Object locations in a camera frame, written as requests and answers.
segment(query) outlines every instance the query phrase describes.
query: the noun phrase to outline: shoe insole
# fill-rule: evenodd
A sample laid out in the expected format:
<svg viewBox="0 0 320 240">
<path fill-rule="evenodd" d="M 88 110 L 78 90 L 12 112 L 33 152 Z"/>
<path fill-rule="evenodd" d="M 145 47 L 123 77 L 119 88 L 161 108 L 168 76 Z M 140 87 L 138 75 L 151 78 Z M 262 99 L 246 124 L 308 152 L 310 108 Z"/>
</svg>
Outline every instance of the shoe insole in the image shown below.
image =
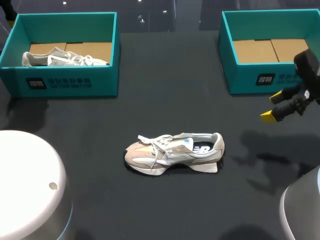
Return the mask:
<svg viewBox="0 0 320 240">
<path fill-rule="evenodd" d="M 209 141 L 197 141 L 193 143 L 193 151 L 197 154 L 205 154 L 214 148 L 214 144 Z"/>
</svg>

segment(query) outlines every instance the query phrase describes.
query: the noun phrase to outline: black table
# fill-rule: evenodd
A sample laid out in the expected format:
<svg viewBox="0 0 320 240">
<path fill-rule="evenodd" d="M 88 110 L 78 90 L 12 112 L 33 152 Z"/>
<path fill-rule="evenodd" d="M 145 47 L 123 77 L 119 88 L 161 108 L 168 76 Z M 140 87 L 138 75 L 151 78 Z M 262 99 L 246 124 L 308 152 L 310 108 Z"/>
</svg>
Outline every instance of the black table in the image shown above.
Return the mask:
<svg viewBox="0 0 320 240">
<path fill-rule="evenodd" d="M 115 99 L 10 100 L 0 87 L 1 129 L 48 141 L 74 191 L 78 240 L 283 240 L 279 201 L 320 163 L 320 108 L 264 124 L 268 95 L 229 95 L 217 32 L 126 33 Z M 129 171 L 137 136 L 219 132 L 218 174 L 174 167 Z"/>
</svg>

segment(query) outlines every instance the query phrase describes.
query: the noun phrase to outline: cardboard box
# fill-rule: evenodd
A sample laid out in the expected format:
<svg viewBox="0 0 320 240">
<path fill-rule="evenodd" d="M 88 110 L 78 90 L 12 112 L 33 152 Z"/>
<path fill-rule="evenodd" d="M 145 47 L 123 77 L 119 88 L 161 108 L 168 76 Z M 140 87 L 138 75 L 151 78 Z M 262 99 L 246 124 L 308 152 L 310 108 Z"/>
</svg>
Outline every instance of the cardboard box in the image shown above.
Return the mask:
<svg viewBox="0 0 320 240">
<path fill-rule="evenodd" d="M 271 42 L 280 63 L 293 62 L 297 54 L 308 49 L 304 39 L 271 39 Z"/>
<path fill-rule="evenodd" d="M 309 47 L 320 59 L 319 29 L 318 9 L 223 11 L 218 49 L 230 94 L 299 83 L 294 56 Z"/>
<path fill-rule="evenodd" d="M 54 47 L 109 65 L 22 66 L 24 52 Z M 0 78 L 12 97 L 116 96 L 119 59 L 116 12 L 19 14 L 0 56 Z"/>
<path fill-rule="evenodd" d="M 278 62 L 270 40 L 238 40 L 233 41 L 233 44 L 241 64 Z"/>
</svg>

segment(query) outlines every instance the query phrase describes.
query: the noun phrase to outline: white cylindrical object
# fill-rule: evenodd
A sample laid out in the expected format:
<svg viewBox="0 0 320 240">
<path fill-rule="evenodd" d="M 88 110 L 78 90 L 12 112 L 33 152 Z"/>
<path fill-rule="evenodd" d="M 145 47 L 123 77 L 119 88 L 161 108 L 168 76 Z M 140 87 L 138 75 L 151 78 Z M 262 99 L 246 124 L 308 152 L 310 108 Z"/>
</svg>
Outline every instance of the white cylindrical object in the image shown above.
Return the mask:
<svg viewBox="0 0 320 240">
<path fill-rule="evenodd" d="M 282 194 L 280 222 L 288 240 L 320 239 L 320 167 L 291 184 Z"/>
<path fill-rule="evenodd" d="M 0 240 L 71 240 L 65 167 L 42 138 L 0 131 Z"/>
</svg>

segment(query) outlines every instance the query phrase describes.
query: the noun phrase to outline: new balance sneaker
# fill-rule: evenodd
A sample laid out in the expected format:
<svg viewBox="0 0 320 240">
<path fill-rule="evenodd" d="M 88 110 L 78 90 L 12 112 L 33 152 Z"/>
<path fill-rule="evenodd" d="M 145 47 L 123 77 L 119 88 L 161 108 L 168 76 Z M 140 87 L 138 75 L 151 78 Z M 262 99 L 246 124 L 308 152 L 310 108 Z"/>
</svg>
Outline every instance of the new balance sneaker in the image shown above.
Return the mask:
<svg viewBox="0 0 320 240">
<path fill-rule="evenodd" d="M 216 173 L 225 151 L 219 133 L 181 133 L 151 139 L 139 135 L 138 139 L 124 151 L 124 160 L 131 168 L 148 175 L 161 175 L 174 164 Z"/>
<path fill-rule="evenodd" d="M 81 56 L 71 51 L 63 51 L 55 47 L 47 54 L 32 54 L 25 52 L 22 56 L 22 66 L 103 66 L 106 61 L 92 58 L 90 55 Z"/>
</svg>

